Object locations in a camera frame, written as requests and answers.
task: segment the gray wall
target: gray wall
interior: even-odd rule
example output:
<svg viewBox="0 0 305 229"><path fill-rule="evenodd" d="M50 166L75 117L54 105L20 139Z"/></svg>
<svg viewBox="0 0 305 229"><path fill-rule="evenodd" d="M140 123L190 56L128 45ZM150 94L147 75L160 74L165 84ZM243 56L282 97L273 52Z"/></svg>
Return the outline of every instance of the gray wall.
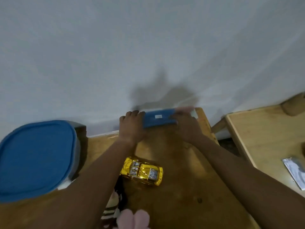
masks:
<svg viewBox="0 0 305 229"><path fill-rule="evenodd" d="M223 114L304 91L303 0L2 0L0 138L140 108Z"/></svg>

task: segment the blue object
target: blue object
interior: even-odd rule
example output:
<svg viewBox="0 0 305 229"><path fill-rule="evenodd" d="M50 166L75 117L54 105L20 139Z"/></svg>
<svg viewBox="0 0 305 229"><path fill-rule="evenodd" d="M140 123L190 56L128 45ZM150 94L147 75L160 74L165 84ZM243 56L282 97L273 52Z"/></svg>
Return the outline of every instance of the blue object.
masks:
<svg viewBox="0 0 305 229"><path fill-rule="evenodd" d="M0 202L43 195L69 175L76 132L66 121L21 126L0 143Z"/></svg>
<svg viewBox="0 0 305 229"><path fill-rule="evenodd" d="M175 124L176 120L170 118L174 113L174 108L146 112L143 119L143 127L148 128L158 125Z"/></svg>

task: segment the brown table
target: brown table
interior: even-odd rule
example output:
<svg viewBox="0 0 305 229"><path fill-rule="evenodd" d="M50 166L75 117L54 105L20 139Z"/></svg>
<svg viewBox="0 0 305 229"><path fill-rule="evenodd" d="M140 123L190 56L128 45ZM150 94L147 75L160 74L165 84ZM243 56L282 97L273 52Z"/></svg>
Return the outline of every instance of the brown table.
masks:
<svg viewBox="0 0 305 229"><path fill-rule="evenodd" d="M198 121L205 135L215 139L201 108ZM163 167L160 186L124 181L127 207L150 214L151 228L256 228L255 222L238 202L204 156L175 134L175 125L148 129L136 155ZM116 139L117 134L81 139L83 172ZM24 228L59 194L54 191L36 199L0 205L0 228Z"/></svg>
<svg viewBox="0 0 305 229"><path fill-rule="evenodd" d="M305 167L301 144L305 142L305 113L288 116L280 105L227 114L212 127L227 128L239 152L254 167L305 197L282 159L297 157Z"/></svg>

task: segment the forearm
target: forearm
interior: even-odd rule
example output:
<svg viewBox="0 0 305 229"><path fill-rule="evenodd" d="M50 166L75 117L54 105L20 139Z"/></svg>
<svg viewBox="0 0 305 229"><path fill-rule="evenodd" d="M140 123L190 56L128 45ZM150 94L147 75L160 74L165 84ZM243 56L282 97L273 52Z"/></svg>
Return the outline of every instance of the forearm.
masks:
<svg viewBox="0 0 305 229"><path fill-rule="evenodd" d="M117 140L35 221L31 229L92 228L101 218L133 145Z"/></svg>
<svg viewBox="0 0 305 229"><path fill-rule="evenodd" d="M263 228L303 228L305 198L202 135L195 146Z"/></svg>

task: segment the shiny yellow car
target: shiny yellow car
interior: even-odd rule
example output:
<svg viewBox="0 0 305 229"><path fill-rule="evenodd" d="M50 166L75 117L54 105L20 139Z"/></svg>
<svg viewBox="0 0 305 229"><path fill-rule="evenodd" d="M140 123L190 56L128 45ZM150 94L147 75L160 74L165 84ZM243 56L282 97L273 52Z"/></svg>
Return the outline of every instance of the shiny yellow car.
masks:
<svg viewBox="0 0 305 229"><path fill-rule="evenodd" d="M142 183L158 186L162 181L163 168L141 162L139 158L129 157L126 158L120 174L131 179L138 179Z"/></svg>

